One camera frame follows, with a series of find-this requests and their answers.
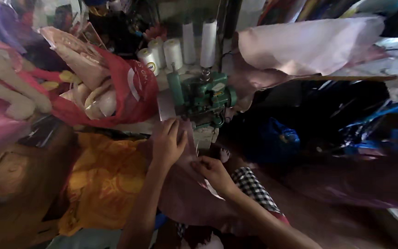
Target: blue fabric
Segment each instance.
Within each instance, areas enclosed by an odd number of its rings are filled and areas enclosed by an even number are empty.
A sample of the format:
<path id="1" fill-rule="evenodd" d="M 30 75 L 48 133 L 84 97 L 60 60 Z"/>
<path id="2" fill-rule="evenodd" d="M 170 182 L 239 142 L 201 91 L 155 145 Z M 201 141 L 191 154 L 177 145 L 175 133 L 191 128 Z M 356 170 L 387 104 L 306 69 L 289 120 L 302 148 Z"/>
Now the blue fabric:
<path id="1" fill-rule="evenodd" d="M 285 163 L 299 152 L 300 139 L 296 131 L 270 117 L 251 121 L 247 134 L 252 136 L 244 145 L 244 156 L 254 163 Z"/>

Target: black and white checkered cloth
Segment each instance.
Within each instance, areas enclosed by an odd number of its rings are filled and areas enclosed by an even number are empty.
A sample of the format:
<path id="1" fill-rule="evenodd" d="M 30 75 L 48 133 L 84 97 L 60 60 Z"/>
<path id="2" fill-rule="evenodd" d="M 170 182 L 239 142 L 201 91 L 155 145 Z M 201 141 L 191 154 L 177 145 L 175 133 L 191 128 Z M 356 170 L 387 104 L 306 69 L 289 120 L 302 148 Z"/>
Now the black and white checkered cloth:
<path id="1" fill-rule="evenodd" d="M 231 178 L 244 194 L 257 201 L 263 208 L 271 212 L 281 213 L 270 194 L 257 180 L 254 172 L 249 167 L 236 169 L 235 172 L 231 174 Z"/>

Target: white thread spool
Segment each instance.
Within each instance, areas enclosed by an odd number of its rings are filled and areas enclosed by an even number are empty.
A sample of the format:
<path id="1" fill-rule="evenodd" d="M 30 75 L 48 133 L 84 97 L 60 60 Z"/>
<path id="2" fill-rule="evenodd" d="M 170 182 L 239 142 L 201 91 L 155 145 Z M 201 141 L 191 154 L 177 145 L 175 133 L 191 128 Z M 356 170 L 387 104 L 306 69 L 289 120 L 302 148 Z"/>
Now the white thread spool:
<path id="1" fill-rule="evenodd" d="M 154 54 L 154 56 L 156 57 L 156 65 L 159 67 L 159 69 L 162 69 L 166 66 L 163 45 L 164 42 L 162 41 L 160 36 L 148 42 L 148 49 L 150 49 L 152 54 Z"/>
<path id="2" fill-rule="evenodd" d="M 164 42 L 165 62 L 169 71 L 179 70 L 184 64 L 182 62 L 182 51 L 179 39 L 169 39 Z"/>
<path id="3" fill-rule="evenodd" d="M 155 76 L 159 74 L 159 67 L 156 65 L 156 58 L 150 50 L 147 48 L 141 49 L 138 52 L 138 59 L 142 64 L 146 65 L 150 70 L 152 70 Z"/>
<path id="4" fill-rule="evenodd" d="M 201 67 L 212 67 L 216 53 L 216 32 L 218 21 L 205 23 L 202 26 L 202 48 L 200 54 Z"/>
<path id="5" fill-rule="evenodd" d="M 182 40 L 184 63 L 194 64 L 196 62 L 195 37 L 193 34 L 193 23 L 182 25 Z"/>

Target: yellow patterned cloth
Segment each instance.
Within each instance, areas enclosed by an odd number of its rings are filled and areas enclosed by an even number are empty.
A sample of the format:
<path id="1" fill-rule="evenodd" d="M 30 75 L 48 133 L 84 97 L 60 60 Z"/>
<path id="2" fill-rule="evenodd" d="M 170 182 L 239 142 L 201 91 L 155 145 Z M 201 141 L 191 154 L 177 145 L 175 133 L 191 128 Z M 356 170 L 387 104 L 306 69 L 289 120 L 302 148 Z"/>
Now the yellow patterned cloth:
<path id="1" fill-rule="evenodd" d="M 67 187 L 70 207 L 59 221 L 59 233 L 81 228 L 121 229 L 144 184 L 146 164 L 136 150 L 145 140 L 114 141 L 104 135 L 79 133 L 82 154 Z"/>

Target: bare foot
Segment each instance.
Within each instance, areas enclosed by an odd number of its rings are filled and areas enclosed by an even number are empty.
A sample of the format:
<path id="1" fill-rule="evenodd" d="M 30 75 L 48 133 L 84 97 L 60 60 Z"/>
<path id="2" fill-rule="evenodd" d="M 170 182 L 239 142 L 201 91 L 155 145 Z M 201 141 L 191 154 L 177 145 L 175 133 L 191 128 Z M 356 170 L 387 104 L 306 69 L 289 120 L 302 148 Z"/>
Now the bare foot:
<path id="1" fill-rule="evenodd" d="M 225 149 L 223 149 L 223 148 L 221 148 L 221 149 L 219 150 L 219 160 L 220 160 L 222 163 L 226 163 L 226 162 L 229 160 L 230 155 L 231 155 L 231 154 L 229 153 L 228 150 L 225 150 Z"/>

